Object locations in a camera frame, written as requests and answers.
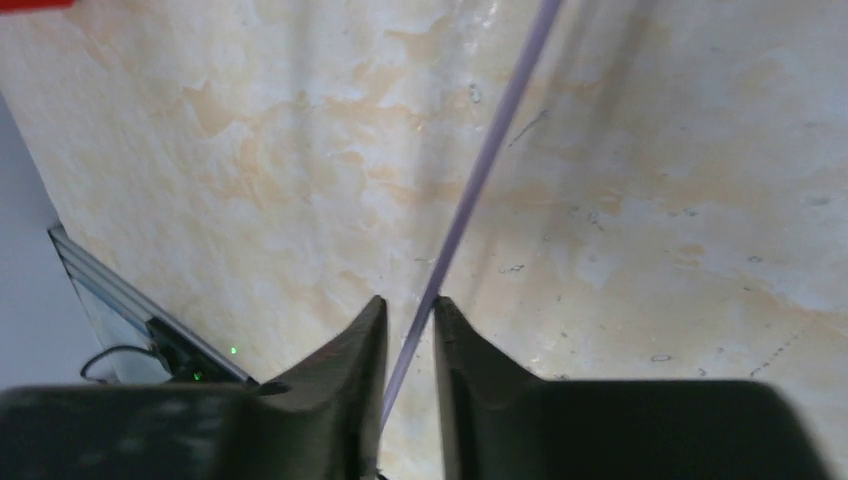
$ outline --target gray floor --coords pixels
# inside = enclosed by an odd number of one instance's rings
[[[79,382],[102,348],[47,236],[57,223],[0,97],[0,390]]]

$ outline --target red plastic object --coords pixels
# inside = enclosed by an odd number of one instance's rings
[[[46,8],[64,8],[74,4],[74,0],[0,0],[0,14],[23,13]]]

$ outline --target purple rod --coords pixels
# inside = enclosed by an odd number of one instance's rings
[[[483,148],[480,149],[474,169],[471,171],[471,176],[465,185],[465,191],[462,193],[462,198],[456,207],[456,213],[454,214],[450,230],[448,230],[445,242],[442,244],[442,251],[436,260],[436,266],[433,267],[433,274],[430,276],[430,281],[427,282],[424,296],[421,297],[421,304],[418,305],[418,310],[415,312],[415,319],[412,321],[412,326],[409,327],[409,334],[403,342],[398,361],[395,364],[394,370],[392,370],[389,384],[386,386],[386,394],[383,397],[383,412],[380,419],[381,432],[386,427],[386,420],[388,420],[389,413],[391,413],[392,406],[397,399],[403,378],[406,376],[407,370],[409,370],[409,364],[412,363],[415,347],[418,346],[418,342],[421,340],[421,334],[427,325],[427,319],[430,317],[430,310],[436,301],[436,295],[438,295],[442,287],[442,282],[444,282],[445,276],[448,273],[448,268],[457,247],[459,247],[462,234],[465,233],[465,227],[468,226],[471,212],[474,210],[477,199],[480,198],[480,192],[483,190],[486,178],[489,176],[492,165],[495,163],[498,150],[500,150],[504,136],[506,136],[507,130],[509,130],[509,126],[515,116],[515,111],[518,109],[518,104],[521,102],[521,97],[524,94],[524,89],[527,87],[527,82],[530,81],[530,75],[533,73],[533,68],[539,60],[542,48],[545,46],[545,41],[548,38],[548,33],[551,31],[561,3],[561,0],[542,0],[542,6],[539,9],[536,20],[533,22],[533,29],[530,31],[530,36],[527,38],[524,49],[518,57],[518,63],[515,65],[512,79],[510,79],[509,84],[506,86],[506,91],[495,113],[495,120],[486,134]]]

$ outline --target black cable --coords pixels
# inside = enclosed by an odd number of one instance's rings
[[[103,357],[107,357],[115,352],[136,352],[147,355],[150,358],[155,358],[157,360],[159,359],[159,356],[156,355],[156,353],[151,352],[146,348],[136,347],[135,345],[115,345],[114,347],[109,347],[106,350],[103,350],[97,355],[91,357],[91,360],[85,362],[85,365],[83,365],[80,369],[80,377],[82,377],[83,380],[88,380],[89,382],[97,382],[99,384],[107,383],[106,380],[103,380],[102,378],[89,377],[88,369],[91,368],[92,365],[97,363],[98,360],[102,359]]]

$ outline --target beige marble surface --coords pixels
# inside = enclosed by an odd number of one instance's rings
[[[86,0],[0,18],[0,90],[72,238],[266,379],[374,293],[394,357],[532,14]],[[568,2],[444,293],[541,375],[773,382],[848,471],[846,22]],[[391,478],[441,476],[427,335]]]

